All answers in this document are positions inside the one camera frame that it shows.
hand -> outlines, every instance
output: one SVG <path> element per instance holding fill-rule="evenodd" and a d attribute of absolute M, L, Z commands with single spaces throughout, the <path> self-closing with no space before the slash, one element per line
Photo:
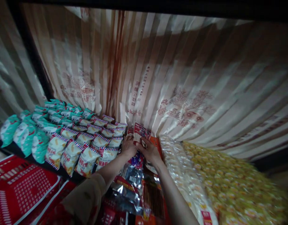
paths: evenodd
<path fill-rule="evenodd" d="M 162 162 L 162 158 L 160 157 L 157 147 L 155 147 L 151 141 L 143 137 L 141 139 L 146 143 L 147 148 L 144 148 L 140 143 L 137 143 L 136 145 L 138 149 L 145 156 L 145 158 L 151 162 L 154 167 L 156 167 L 159 162 Z"/>
<path fill-rule="evenodd" d="M 131 159 L 137 153 L 138 148 L 134 145 L 134 138 L 131 135 L 126 136 L 122 144 L 122 154 Z"/>

sleeve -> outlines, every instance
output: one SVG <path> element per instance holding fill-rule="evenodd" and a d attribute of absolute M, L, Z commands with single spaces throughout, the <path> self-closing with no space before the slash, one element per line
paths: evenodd
<path fill-rule="evenodd" d="M 55 208 L 58 215 L 49 214 L 46 221 L 94 224 L 100 210 L 101 198 L 106 193 L 103 177 L 94 173 L 91 178 L 83 181 Z"/>

fabric curtain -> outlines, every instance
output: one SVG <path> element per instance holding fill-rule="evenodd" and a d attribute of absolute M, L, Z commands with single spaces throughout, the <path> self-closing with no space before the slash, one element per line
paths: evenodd
<path fill-rule="evenodd" d="M 0 1 L 0 128 L 11 115 L 43 105 L 45 96 L 5 1 Z"/>
<path fill-rule="evenodd" d="M 56 98 L 247 160 L 288 146 L 288 24 L 23 6 Z"/>

red shopping basket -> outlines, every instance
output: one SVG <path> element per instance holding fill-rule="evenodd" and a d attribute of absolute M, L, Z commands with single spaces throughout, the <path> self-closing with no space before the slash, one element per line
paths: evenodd
<path fill-rule="evenodd" d="M 0 161 L 0 224 L 19 224 L 59 182 L 54 173 L 17 156 Z"/>

snack bag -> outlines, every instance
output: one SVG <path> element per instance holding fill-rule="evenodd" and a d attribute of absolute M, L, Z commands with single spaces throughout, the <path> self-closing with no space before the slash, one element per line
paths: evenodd
<path fill-rule="evenodd" d="M 40 164 L 45 162 L 45 154 L 48 148 L 48 143 L 49 137 L 41 130 L 38 130 L 33 136 L 31 152 L 35 161 Z"/>
<path fill-rule="evenodd" d="M 107 165 L 110 161 L 114 160 L 117 157 L 118 149 L 116 148 L 99 148 L 100 155 L 98 160 L 98 165 L 96 171 L 100 170 L 102 167 Z"/>
<path fill-rule="evenodd" d="M 105 121 L 107 121 L 107 122 L 109 122 L 109 123 L 111 123 L 112 121 L 115 120 L 114 118 L 109 117 L 109 116 L 104 115 L 104 114 L 102 115 L 102 119 L 105 120 Z"/>
<path fill-rule="evenodd" d="M 109 142 L 110 140 L 107 139 L 106 137 L 103 137 L 100 134 L 96 134 L 90 146 L 92 148 L 106 147 L 109 144 Z"/>
<path fill-rule="evenodd" d="M 93 125 L 103 127 L 104 125 L 108 124 L 107 121 L 99 119 L 98 117 L 92 117 L 91 121 L 93 121 Z"/>
<path fill-rule="evenodd" d="M 56 113 L 50 114 L 49 119 L 51 120 L 52 123 L 55 123 L 55 124 L 62 124 L 62 121 L 63 121 L 63 117 Z"/>
<path fill-rule="evenodd" d="M 126 124 L 126 123 L 115 123 L 115 125 L 117 126 L 117 127 L 124 127 L 124 128 L 126 128 L 128 125 Z"/>
<path fill-rule="evenodd" d="M 24 120 L 25 118 L 30 118 L 31 119 L 32 114 L 28 110 L 23 110 L 20 114 L 20 119 Z"/>
<path fill-rule="evenodd" d="M 43 113 L 43 112 L 34 112 L 33 114 L 32 114 L 32 120 L 34 121 L 34 122 L 38 122 L 38 120 L 41 118 L 41 117 L 43 117 L 43 118 L 48 118 L 48 114 L 47 113 Z"/>
<path fill-rule="evenodd" d="M 116 125 L 113 125 L 113 124 L 111 124 L 111 123 L 108 123 L 107 125 L 106 125 L 106 128 L 108 128 L 108 129 L 114 129 L 114 128 L 118 128 Z"/>
<path fill-rule="evenodd" d="M 95 137 L 93 135 L 90 135 L 85 132 L 79 132 L 76 138 L 76 142 L 79 144 L 83 144 L 84 142 L 86 142 L 89 145 L 94 138 Z"/>
<path fill-rule="evenodd" d="M 77 107 L 75 108 L 74 113 L 75 113 L 75 114 L 78 114 L 78 115 L 82 115 L 82 114 L 83 114 L 83 111 L 82 111 L 82 109 L 81 109 L 79 106 L 77 106 Z"/>
<path fill-rule="evenodd" d="M 63 118 L 63 119 L 62 119 L 62 125 L 71 128 L 71 127 L 74 125 L 74 122 L 73 122 L 72 120 Z"/>
<path fill-rule="evenodd" d="M 60 163 L 62 164 L 63 168 L 65 168 L 70 177 L 73 176 L 75 165 L 82 151 L 83 146 L 71 138 L 60 160 Z"/>
<path fill-rule="evenodd" d="M 88 128 L 86 126 L 76 126 L 76 125 L 73 125 L 72 129 L 76 130 L 76 131 L 87 131 L 88 130 Z"/>
<path fill-rule="evenodd" d="M 62 100 L 50 99 L 50 101 L 51 101 L 52 103 L 54 103 L 54 104 L 63 105 L 63 106 L 66 105 L 66 103 L 65 103 L 64 101 L 62 101 Z"/>
<path fill-rule="evenodd" d="M 147 129 L 136 122 L 134 124 L 134 145 L 138 142 L 146 147 L 145 142 L 141 139 L 142 137 L 148 139 Z"/>
<path fill-rule="evenodd" d="M 38 105 L 35 106 L 34 112 L 42 112 L 42 113 L 47 113 L 48 108 L 40 107 Z"/>
<path fill-rule="evenodd" d="M 12 115 L 7 118 L 4 122 L 3 126 L 0 129 L 0 137 L 3 141 L 3 145 L 1 146 L 6 147 L 13 141 L 13 136 L 20 125 L 20 120 L 17 115 Z"/>
<path fill-rule="evenodd" d="M 120 128 L 114 128 L 114 129 L 109 129 L 114 133 L 113 137 L 121 137 L 125 133 L 125 128 L 120 127 Z"/>
<path fill-rule="evenodd" d="M 49 115 L 52 115 L 52 114 L 60 114 L 60 113 L 61 113 L 60 110 L 52 109 L 52 108 L 48 109 L 48 114 L 49 114 Z"/>
<path fill-rule="evenodd" d="M 93 115 L 95 115 L 95 113 L 93 113 L 91 110 L 89 110 L 87 108 L 84 110 L 84 112 L 82 114 L 82 116 L 87 120 L 90 120 L 93 117 Z"/>
<path fill-rule="evenodd" d="M 45 108 L 55 108 L 57 104 L 52 102 L 45 102 Z"/>
<path fill-rule="evenodd" d="M 123 141 L 123 137 L 112 137 L 109 139 L 110 143 L 108 145 L 109 148 L 118 148 Z"/>
<path fill-rule="evenodd" d="M 75 130 L 71 130 L 68 127 L 63 127 L 62 130 L 60 131 L 60 135 L 67 138 L 67 139 L 73 139 L 75 140 L 76 136 L 77 136 L 78 132 Z"/>
<path fill-rule="evenodd" d="M 82 118 L 80 118 L 79 119 L 79 121 L 78 121 L 78 123 L 79 123 L 79 125 L 81 125 L 81 126 L 87 126 L 88 125 L 88 123 L 89 124 L 92 124 L 93 122 L 92 121 L 88 121 L 88 120 L 86 120 L 86 119 L 82 119 Z"/>
<path fill-rule="evenodd" d="M 52 165 L 56 170 L 59 170 L 60 159 L 63 155 L 63 151 L 67 145 L 67 142 L 68 139 L 57 133 L 52 134 L 50 138 L 45 155 L 45 161 Z"/>
<path fill-rule="evenodd" d="M 87 128 L 88 128 L 88 133 L 90 133 L 90 134 L 99 133 L 103 129 L 102 127 L 95 126 L 95 125 L 92 125 L 90 123 L 87 124 Z"/>
<path fill-rule="evenodd" d="M 89 178 L 92 174 L 97 158 L 100 157 L 100 154 L 96 148 L 89 147 L 87 143 L 84 143 L 83 148 L 84 150 L 79 157 L 75 171 L 80 175 Z"/>
<path fill-rule="evenodd" d="M 23 131 L 20 138 L 21 140 L 19 141 L 21 144 L 21 150 L 24 153 L 25 157 L 27 157 L 32 153 L 31 149 L 33 137 L 35 136 L 37 129 L 31 119 L 28 119 L 28 121 L 26 121 L 25 123 L 28 125 L 28 127 Z"/>
<path fill-rule="evenodd" d="M 74 105 L 68 103 L 68 104 L 67 104 L 67 108 L 68 108 L 69 110 L 72 110 L 72 109 L 75 110 L 76 107 L 75 107 Z"/>
<path fill-rule="evenodd" d="M 115 135 L 115 132 L 112 130 L 103 128 L 101 134 L 107 138 L 112 138 Z"/>

